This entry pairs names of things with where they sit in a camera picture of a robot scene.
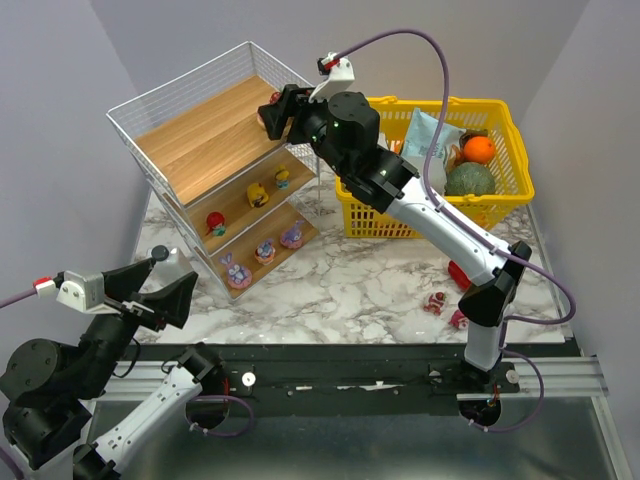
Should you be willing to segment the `pink strawberry cake toy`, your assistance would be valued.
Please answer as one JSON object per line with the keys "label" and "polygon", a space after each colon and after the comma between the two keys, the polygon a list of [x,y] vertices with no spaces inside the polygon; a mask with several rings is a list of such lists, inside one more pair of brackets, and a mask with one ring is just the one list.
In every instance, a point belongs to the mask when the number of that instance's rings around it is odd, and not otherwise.
{"label": "pink strawberry cake toy", "polygon": [[[275,103],[279,100],[280,96],[281,96],[281,93],[280,93],[279,91],[275,91],[275,92],[271,95],[271,97],[270,97],[270,99],[269,99],[269,104],[270,104],[270,105],[275,104]],[[264,120],[263,120],[263,118],[262,118],[262,116],[261,116],[261,114],[260,114],[260,113],[257,113],[256,120],[257,120],[258,124],[260,125],[260,127],[261,127],[263,130],[265,130],[265,129],[266,129],[266,126],[265,126]]]}

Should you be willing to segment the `orange fruit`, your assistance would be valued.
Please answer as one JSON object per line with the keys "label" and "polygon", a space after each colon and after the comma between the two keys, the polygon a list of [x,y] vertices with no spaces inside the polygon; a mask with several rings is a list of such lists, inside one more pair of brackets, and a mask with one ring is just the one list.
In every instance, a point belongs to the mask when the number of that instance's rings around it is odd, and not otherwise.
{"label": "orange fruit", "polygon": [[462,152],[466,161],[486,165],[495,157],[496,146],[489,137],[475,136],[466,141]]}

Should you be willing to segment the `small purple bunny toy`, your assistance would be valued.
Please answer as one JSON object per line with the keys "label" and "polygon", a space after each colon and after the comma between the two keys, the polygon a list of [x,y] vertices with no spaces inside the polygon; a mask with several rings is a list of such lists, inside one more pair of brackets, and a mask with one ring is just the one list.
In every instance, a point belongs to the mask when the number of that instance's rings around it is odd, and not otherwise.
{"label": "small purple bunny toy", "polygon": [[275,259],[275,247],[271,238],[261,242],[254,251],[256,261],[261,265],[269,265]]}

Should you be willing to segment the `green melon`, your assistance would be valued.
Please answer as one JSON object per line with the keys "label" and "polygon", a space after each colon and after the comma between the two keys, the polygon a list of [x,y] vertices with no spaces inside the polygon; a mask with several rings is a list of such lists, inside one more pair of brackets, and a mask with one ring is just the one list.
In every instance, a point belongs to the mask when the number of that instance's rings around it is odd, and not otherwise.
{"label": "green melon", "polygon": [[479,163],[467,162],[454,168],[447,176],[447,196],[492,195],[496,181],[490,170]]}

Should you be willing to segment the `white plastic bottle black cap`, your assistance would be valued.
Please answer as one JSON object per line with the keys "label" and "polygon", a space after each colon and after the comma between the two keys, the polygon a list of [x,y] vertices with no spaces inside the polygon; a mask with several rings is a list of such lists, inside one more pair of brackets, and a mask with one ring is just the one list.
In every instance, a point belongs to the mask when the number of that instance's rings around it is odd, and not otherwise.
{"label": "white plastic bottle black cap", "polygon": [[136,255],[134,261],[148,258],[154,259],[155,265],[141,287],[142,292],[160,290],[194,271],[191,262],[178,247],[156,245]]}

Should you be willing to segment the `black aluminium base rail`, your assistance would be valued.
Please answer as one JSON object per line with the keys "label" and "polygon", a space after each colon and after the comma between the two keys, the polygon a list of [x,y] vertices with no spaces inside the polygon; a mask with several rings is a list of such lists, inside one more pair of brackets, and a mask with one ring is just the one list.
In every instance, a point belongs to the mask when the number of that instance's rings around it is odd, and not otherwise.
{"label": "black aluminium base rail", "polygon": [[436,344],[203,344],[231,394],[258,417],[430,414],[455,416],[465,403],[602,397],[596,357],[574,342],[518,344],[490,372],[463,360],[463,346]]}

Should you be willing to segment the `red strawberry toy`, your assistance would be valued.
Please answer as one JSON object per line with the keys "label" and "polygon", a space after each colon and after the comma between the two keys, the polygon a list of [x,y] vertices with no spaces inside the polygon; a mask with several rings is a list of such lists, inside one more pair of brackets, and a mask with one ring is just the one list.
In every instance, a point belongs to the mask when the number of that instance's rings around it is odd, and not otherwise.
{"label": "red strawberry toy", "polygon": [[219,211],[212,211],[206,216],[206,227],[207,235],[223,236],[226,233],[226,217]]}

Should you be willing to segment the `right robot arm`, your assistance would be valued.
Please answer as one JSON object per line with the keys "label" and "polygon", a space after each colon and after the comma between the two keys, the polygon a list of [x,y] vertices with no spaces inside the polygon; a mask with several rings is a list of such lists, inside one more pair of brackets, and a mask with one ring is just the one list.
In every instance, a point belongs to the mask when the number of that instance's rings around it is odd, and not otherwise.
{"label": "right robot arm", "polygon": [[461,268],[471,282],[458,303],[469,321],[464,360],[479,371],[493,370],[502,356],[503,314],[530,247],[479,227],[429,189],[414,166],[381,147],[380,116],[361,93],[314,102],[309,89],[288,84],[258,115],[270,139],[309,145],[354,198],[420,233]]}

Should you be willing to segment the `yellow plastic shopping basket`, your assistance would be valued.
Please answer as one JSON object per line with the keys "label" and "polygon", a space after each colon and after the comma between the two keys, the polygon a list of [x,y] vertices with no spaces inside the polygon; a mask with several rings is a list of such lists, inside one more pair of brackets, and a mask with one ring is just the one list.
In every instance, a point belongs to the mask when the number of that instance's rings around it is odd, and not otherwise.
{"label": "yellow plastic shopping basket", "polygon": [[[370,105],[381,117],[380,130],[394,151],[409,126],[413,110],[438,117],[439,100],[400,100],[395,96],[370,97]],[[498,99],[450,97],[445,122],[463,129],[487,130],[495,144],[495,157],[488,169],[496,182],[496,193],[484,196],[448,196],[446,200],[486,230],[492,229],[517,207],[535,195],[524,142],[512,121],[506,103]],[[352,197],[340,180],[335,181],[341,202],[345,235],[352,238],[417,238],[408,226],[380,214]]]}

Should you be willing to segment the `yellow blue minion toy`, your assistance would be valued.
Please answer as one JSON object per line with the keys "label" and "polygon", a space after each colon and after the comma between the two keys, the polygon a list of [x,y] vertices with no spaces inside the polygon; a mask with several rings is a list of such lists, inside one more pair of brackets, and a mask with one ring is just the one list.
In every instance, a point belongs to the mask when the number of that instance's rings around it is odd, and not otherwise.
{"label": "yellow blue minion toy", "polygon": [[287,189],[289,187],[289,178],[290,172],[286,166],[284,164],[279,165],[274,175],[276,187],[279,190]]}

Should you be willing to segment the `pink red figure toy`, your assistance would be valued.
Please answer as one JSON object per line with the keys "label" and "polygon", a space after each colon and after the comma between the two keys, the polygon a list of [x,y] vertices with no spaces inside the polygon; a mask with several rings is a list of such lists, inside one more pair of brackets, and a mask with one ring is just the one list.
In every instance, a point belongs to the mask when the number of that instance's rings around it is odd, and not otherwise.
{"label": "pink red figure toy", "polygon": [[456,330],[466,330],[469,326],[469,320],[460,310],[456,310],[451,315],[448,324]]}

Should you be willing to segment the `light blue snack bag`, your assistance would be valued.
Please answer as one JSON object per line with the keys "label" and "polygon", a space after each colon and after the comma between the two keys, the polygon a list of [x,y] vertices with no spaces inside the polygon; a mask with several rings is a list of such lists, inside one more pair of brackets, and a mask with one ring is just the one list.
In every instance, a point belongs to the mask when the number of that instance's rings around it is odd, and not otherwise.
{"label": "light blue snack bag", "polygon": [[[419,158],[424,160],[434,138],[438,120],[416,107],[411,116],[406,132],[401,155],[405,159]],[[448,123],[442,125],[434,150],[434,159],[446,162],[451,154],[451,147],[458,146],[465,130]]]}

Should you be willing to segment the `purple bunny toy pink base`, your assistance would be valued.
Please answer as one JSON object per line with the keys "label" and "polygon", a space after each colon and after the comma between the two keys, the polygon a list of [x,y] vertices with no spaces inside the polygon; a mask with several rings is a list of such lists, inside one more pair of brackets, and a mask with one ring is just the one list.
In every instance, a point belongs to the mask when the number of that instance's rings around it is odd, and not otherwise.
{"label": "purple bunny toy pink base", "polygon": [[219,262],[225,267],[227,283],[232,289],[244,290],[253,280],[251,270],[233,260],[233,255],[227,253],[219,258]]}

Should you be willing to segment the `purple pink toy figure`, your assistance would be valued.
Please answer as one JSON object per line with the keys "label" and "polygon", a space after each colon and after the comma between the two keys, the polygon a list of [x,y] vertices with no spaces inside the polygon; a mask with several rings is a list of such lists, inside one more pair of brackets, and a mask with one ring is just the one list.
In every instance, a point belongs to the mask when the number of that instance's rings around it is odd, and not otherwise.
{"label": "purple pink toy figure", "polygon": [[303,233],[301,227],[304,223],[304,220],[296,220],[289,229],[280,235],[280,245],[290,250],[299,249],[303,245]]}

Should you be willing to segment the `yellow duck toy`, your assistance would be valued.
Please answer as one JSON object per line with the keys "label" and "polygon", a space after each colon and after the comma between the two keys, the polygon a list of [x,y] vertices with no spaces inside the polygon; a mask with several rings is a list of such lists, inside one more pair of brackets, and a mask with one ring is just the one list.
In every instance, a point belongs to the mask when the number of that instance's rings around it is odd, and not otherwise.
{"label": "yellow duck toy", "polygon": [[269,201],[269,194],[259,182],[251,183],[246,189],[246,194],[252,208],[261,208]]}

